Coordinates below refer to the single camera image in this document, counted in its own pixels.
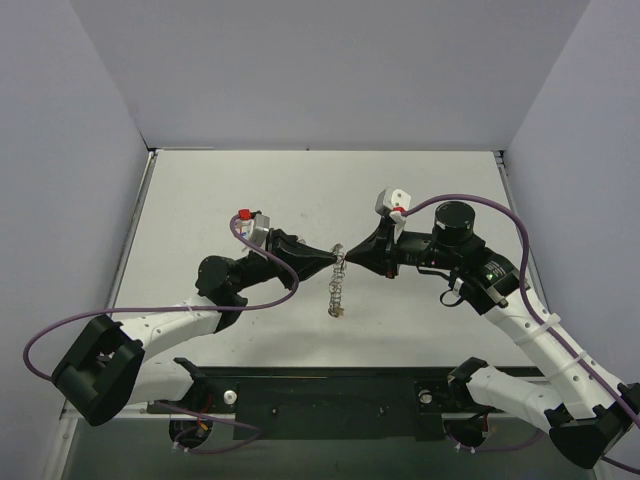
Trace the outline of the white disc wire keyring holder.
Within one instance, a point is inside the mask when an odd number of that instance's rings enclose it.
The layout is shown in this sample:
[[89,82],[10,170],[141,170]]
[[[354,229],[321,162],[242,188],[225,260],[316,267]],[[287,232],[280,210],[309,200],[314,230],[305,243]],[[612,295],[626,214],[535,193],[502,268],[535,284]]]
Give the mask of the white disc wire keyring holder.
[[328,286],[328,314],[333,318],[339,318],[344,314],[344,308],[342,307],[343,281],[346,273],[344,246],[337,243],[332,247],[331,252],[335,256],[335,263],[332,267],[331,279]]

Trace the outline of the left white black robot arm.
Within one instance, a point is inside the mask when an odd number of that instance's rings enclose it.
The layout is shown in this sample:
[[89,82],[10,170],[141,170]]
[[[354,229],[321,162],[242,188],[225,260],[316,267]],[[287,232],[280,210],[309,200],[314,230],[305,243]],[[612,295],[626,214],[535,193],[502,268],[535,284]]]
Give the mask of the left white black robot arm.
[[248,305],[242,290],[277,279],[293,291],[336,261],[280,229],[270,230],[264,244],[239,259],[206,257],[195,295],[174,307],[120,321],[107,314],[91,319],[54,369],[53,385],[92,426],[133,403],[172,400],[186,412],[200,408],[204,384],[158,355],[233,325]]

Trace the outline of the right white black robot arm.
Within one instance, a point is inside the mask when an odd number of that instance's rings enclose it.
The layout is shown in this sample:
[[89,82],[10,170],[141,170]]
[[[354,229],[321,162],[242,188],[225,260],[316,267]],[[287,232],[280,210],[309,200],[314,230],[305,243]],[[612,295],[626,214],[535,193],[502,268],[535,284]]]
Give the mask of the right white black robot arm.
[[[474,232],[478,203],[508,216],[522,239],[514,265]],[[447,281],[450,293],[506,334],[544,376],[535,385],[471,357],[448,375],[446,394],[459,408],[492,407],[546,433],[574,465],[591,469],[639,424],[639,386],[604,369],[528,287],[529,237],[522,221],[494,201],[446,194],[414,208],[382,208],[374,232],[346,261],[389,279],[402,265]]]

